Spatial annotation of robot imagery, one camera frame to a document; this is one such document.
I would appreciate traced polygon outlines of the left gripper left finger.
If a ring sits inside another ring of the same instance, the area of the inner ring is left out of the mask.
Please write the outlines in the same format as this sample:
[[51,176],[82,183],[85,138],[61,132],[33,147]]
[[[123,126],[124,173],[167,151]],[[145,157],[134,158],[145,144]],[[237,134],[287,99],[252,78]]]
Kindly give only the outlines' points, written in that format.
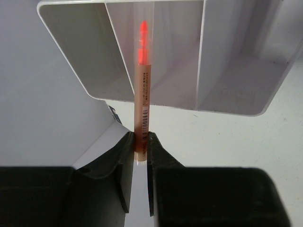
[[122,227],[130,209],[134,134],[87,165],[0,169],[3,227]]

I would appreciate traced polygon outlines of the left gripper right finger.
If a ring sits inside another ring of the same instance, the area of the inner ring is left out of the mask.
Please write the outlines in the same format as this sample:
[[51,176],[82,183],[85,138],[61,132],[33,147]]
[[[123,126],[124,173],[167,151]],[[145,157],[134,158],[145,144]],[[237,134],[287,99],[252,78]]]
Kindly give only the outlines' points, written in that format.
[[148,136],[150,216],[156,227],[289,227],[271,177],[247,167],[186,167]]

